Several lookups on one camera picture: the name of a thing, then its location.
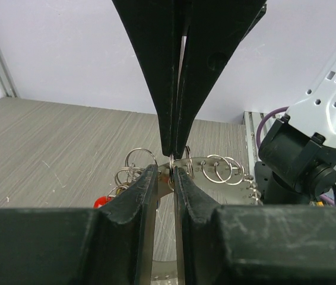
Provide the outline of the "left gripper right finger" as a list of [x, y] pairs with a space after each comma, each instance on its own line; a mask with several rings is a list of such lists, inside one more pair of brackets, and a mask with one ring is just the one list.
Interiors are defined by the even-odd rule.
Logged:
[[336, 207], [221, 205], [173, 178], [179, 284], [336, 284]]

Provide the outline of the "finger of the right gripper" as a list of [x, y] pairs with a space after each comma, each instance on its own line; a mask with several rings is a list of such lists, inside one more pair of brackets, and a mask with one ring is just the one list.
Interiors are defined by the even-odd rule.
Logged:
[[135, 51], [157, 112], [162, 153], [182, 156], [174, 136], [187, 1], [114, 1], [113, 4]]
[[173, 120], [174, 158], [183, 156], [197, 113], [265, 6], [265, 1], [191, 1]]

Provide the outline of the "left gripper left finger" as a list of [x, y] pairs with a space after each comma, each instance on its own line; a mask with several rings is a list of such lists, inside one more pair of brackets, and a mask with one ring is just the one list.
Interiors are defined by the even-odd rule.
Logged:
[[93, 208], [0, 208], [0, 284], [150, 284], [158, 170]]

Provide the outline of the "red key tags bunch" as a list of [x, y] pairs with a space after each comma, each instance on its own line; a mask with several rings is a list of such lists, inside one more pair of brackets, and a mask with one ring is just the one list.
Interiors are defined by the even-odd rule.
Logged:
[[106, 205], [108, 202], [112, 201], [113, 199], [115, 199], [115, 196], [113, 195], [99, 197], [98, 199], [95, 200], [93, 208], [100, 208]]

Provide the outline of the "large keyring with small rings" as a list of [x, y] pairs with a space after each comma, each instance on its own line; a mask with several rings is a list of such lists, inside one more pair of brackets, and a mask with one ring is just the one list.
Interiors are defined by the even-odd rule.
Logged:
[[[169, 181], [170, 164], [158, 167], [159, 194], [156, 210], [151, 284], [177, 284], [176, 234], [173, 185]], [[194, 184], [220, 204], [259, 205], [261, 193], [255, 179], [231, 157], [211, 154], [192, 157], [186, 148], [185, 158], [175, 161]]]

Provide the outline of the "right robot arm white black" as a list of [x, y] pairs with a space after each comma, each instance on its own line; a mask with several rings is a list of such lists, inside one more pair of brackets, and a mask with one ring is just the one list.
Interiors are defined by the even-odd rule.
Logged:
[[[156, 108], [161, 149], [183, 156], [193, 121], [265, 1], [115, 1]], [[336, 57], [286, 107], [258, 154], [271, 169], [264, 201], [306, 203], [336, 192]]]

